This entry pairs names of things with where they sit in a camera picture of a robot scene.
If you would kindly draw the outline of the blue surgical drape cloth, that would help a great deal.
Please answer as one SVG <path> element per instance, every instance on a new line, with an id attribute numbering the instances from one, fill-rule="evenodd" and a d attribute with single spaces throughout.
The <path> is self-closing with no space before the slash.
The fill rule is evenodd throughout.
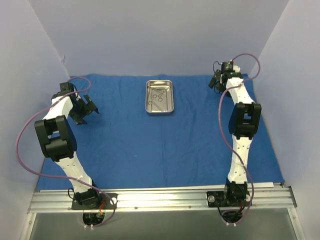
<path id="1" fill-rule="evenodd" d="M 90 74 L 75 79 L 98 107 L 70 127 L 85 172 L 101 189 L 223 185 L 231 166 L 229 97 L 209 88 L 209 75 L 157 75 L 173 84 L 174 110 L 145 109 L 149 76 Z"/>

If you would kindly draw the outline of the stainless steel instrument tray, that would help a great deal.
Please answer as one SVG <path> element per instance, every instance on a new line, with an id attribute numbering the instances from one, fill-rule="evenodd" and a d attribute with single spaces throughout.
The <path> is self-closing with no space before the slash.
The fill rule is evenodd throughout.
<path id="1" fill-rule="evenodd" d="M 148 80 L 145 85 L 145 111 L 149 115 L 168 115 L 174 111 L 173 83 L 168 80 Z"/>

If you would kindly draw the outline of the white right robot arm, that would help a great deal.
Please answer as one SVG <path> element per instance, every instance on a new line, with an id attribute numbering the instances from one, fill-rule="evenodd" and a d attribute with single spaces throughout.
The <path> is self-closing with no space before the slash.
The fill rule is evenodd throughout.
<path id="1" fill-rule="evenodd" d="M 228 123 L 232 136 L 231 166 L 226 180 L 223 203 L 234 206 L 248 193 L 247 165 L 251 143 L 258 131 L 262 106 L 250 97 L 240 72 L 216 70 L 209 85 L 232 98 L 234 108 Z"/>

